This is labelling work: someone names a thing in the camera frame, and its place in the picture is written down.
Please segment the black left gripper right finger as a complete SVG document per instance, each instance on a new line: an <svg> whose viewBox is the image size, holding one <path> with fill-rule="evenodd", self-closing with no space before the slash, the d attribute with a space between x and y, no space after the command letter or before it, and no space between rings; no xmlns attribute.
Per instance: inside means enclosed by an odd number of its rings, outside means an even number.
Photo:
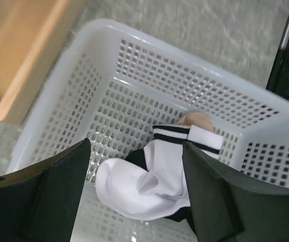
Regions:
<svg viewBox="0 0 289 242"><path fill-rule="evenodd" d="M289 241L289 188L247 176L188 142L182 161L199 241Z"/></svg>

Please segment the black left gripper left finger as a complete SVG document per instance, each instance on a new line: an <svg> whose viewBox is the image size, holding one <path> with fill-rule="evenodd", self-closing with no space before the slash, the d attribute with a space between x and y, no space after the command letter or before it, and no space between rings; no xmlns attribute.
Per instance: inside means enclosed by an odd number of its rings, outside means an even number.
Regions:
<svg viewBox="0 0 289 242"><path fill-rule="evenodd" d="M0 176L0 241L70 241L91 143Z"/></svg>

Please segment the white sock with black stripes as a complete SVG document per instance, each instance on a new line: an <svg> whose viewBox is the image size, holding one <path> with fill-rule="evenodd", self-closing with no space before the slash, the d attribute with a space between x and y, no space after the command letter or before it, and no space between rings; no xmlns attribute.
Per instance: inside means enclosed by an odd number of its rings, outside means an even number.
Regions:
<svg viewBox="0 0 289 242"><path fill-rule="evenodd" d="M96 175L98 199L117 213L131 218L143 210L144 202L132 200L136 194L160 195L190 206L183 168L183 144L189 142L208 156L218 159L223 137L200 127L154 125L154 138L144 148L149 171L120 159L105 160Z"/></svg>

